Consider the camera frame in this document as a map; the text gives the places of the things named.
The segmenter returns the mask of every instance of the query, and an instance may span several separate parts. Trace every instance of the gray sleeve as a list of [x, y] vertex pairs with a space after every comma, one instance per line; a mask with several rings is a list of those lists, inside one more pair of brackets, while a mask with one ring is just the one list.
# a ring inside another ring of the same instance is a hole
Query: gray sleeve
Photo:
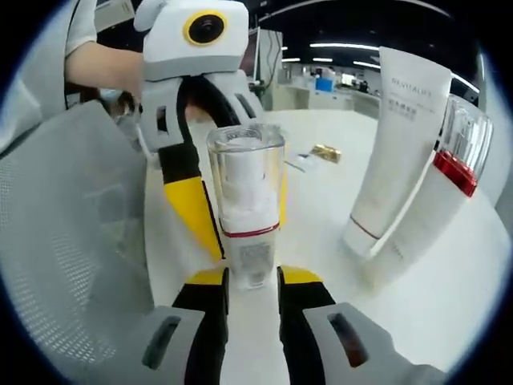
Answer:
[[79, 5], [67, 35], [66, 57], [84, 43], [96, 41], [96, 0], [78, 1]]

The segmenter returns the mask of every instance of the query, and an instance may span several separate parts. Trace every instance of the red band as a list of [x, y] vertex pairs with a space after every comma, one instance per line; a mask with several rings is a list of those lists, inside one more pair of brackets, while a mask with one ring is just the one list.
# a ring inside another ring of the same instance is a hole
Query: red band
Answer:
[[228, 233], [228, 232], [224, 231], [222, 226], [221, 226], [221, 230], [223, 230], [223, 234], [228, 238], [246, 238], [246, 237], [256, 237], [258, 235], [264, 235], [264, 234], [270, 233], [273, 230], [276, 230], [278, 227], [280, 227], [280, 222], [276, 223], [274, 226], [267, 227], [265, 229], [248, 231], [246, 233]]
[[367, 234], [369, 237], [374, 238], [376, 241], [379, 241], [379, 237], [376, 237], [374, 234], [369, 233], [369, 231], [367, 231], [366, 229], [364, 229], [364, 227], [363, 227], [362, 225], [360, 225], [358, 222], [356, 222], [356, 221], [354, 220], [353, 216], [349, 216], [349, 218], [351, 218], [351, 221], [353, 221], [353, 222], [354, 222], [354, 224], [355, 224], [356, 226], [358, 226], [360, 229], [362, 229], [362, 231], [363, 231], [365, 234]]

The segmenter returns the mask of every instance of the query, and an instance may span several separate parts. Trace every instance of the blue object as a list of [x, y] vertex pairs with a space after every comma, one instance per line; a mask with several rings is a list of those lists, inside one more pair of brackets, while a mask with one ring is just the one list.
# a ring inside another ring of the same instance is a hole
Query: blue object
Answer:
[[333, 91], [333, 80], [317, 78], [315, 79], [315, 89], [318, 91]]

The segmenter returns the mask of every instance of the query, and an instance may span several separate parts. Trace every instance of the clear plastic bottle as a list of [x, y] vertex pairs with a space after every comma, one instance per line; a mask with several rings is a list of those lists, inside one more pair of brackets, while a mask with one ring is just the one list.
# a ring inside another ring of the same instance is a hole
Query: clear plastic bottle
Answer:
[[263, 286], [274, 267], [285, 140], [280, 128], [251, 124], [207, 137], [223, 246], [241, 289]]

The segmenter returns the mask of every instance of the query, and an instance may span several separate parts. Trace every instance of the bottle cap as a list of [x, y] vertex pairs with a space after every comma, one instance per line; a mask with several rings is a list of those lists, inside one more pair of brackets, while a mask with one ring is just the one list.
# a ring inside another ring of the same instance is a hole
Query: bottle cap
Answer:
[[472, 170], [449, 151], [437, 152], [433, 166], [440, 170], [469, 198], [474, 194], [478, 185]]
[[476, 180], [483, 174], [492, 134], [488, 116], [465, 99], [449, 95], [438, 150], [448, 151]]

